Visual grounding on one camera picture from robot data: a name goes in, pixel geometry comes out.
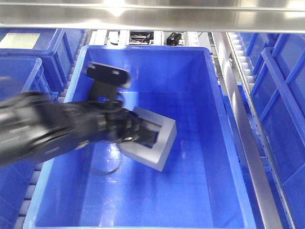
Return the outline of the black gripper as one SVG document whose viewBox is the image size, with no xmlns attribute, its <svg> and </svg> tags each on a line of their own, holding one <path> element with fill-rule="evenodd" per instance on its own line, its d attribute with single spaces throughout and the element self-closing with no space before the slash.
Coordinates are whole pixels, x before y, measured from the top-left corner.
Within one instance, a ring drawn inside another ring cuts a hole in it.
<svg viewBox="0 0 305 229">
<path fill-rule="evenodd" d="M 105 102 L 96 102 L 99 111 L 99 133 L 95 142 L 135 142 L 153 148 L 159 132 L 140 126 L 139 115 L 121 106 L 108 108 Z"/>
</svg>

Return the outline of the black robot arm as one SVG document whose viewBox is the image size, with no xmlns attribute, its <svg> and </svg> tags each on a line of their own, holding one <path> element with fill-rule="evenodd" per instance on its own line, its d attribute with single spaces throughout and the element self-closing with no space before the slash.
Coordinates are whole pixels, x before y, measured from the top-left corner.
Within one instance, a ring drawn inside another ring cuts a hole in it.
<svg viewBox="0 0 305 229">
<path fill-rule="evenodd" d="M 133 111 L 96 100 L 53 103 L 39 92 L 0 103 L 0 165 L 45 162 L 91 143 L 135 142 L 152 148 L 158 131 Z"/>
</svg>

